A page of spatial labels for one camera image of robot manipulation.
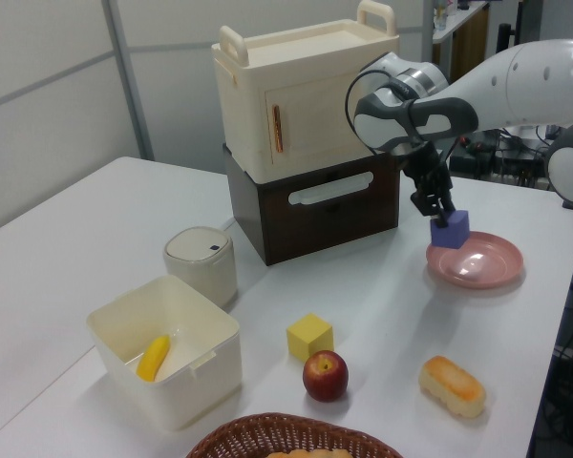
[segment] yellow banana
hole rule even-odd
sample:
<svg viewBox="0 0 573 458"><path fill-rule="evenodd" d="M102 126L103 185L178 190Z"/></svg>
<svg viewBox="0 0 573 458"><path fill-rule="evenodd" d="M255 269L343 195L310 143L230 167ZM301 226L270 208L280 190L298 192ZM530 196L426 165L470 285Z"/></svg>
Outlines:
<svg viewBox="0 0 573 458"><path fill-rule="evenodd" d="M138 376L147 382L154 382L169 350L170 336L159 336L154 339L140 358L138 369L136 369Z"/></svg>

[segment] wicker basket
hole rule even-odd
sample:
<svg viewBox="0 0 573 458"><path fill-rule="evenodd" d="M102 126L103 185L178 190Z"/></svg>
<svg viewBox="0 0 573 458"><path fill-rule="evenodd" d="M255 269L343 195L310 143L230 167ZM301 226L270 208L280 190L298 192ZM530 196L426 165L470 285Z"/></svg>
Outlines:
<svg viewBox="0 0 573 458"><path fill-rule="evenodd" d="M353 458L402 458L362 432L284 413L250 415L218 427L187 458L265 458L296 448L341 448Z"/></svg>

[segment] cream storage box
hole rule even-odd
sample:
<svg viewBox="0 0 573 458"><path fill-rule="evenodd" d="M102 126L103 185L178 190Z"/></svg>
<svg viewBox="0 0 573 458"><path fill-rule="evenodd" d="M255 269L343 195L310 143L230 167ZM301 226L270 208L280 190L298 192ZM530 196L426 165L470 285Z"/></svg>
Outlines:
<svg viewBox="0 0 573 458"><path fill-rule="evenodd" d="M193 423L242 380L240 327L179 278L166 275L119 296L87 318L110 377L162 429ZM154 382L136 369L150 342L170 336Z"/></svg>
<svg viewBox="0 0 573 458"><path fill-rule="evenodd" d="M240 168L264 184L369 156L348 124L346 94L363 67L397 47L393 10L372 0L356 21L252 38L222 27L212 52L225 144Z"/></svg>

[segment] white plastic bin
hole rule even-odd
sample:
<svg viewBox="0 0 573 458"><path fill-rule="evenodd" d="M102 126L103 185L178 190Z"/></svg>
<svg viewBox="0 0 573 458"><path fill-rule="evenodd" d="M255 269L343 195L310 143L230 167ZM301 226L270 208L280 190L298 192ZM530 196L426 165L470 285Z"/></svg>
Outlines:
<svg viewBox="0 0 573 458"><path fill-rule="evenodd" d="M238 291L233 241L225 231L196 226L176 234L163 248L169 274L224 308Z"/></svg>
<svg viewBox="0 0 573 458"><path fill-rule="evenodd" d="M384 27L369 25L368 14ZM346 93L364 66L397 51L393 10L372 0L359 4L356 21L252 38L222 27L212 52L225 143L238 165L263 184L369 156L348 124Z"/></svg>
<svg viewBox="0 0 573 458"><path fill-rule="evenodd" d="M174 276L164 276L93 312L87 326L110 376L164 429L185 427L242 380L239 325ZM156 337L171 347L156 381L137 374Z"/></svg>

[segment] red apple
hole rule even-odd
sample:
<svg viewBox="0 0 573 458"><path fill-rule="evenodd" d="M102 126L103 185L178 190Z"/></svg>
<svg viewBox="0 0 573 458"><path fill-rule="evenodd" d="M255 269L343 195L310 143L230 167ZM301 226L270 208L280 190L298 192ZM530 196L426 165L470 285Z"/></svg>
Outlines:
<svg viewBox="0 0 573 458"><path fill-rule="evenodd" d="M316 401L335 401L346 392L348 386L346 362L330 350L314 353L304 364L304 386Z"/></svg>

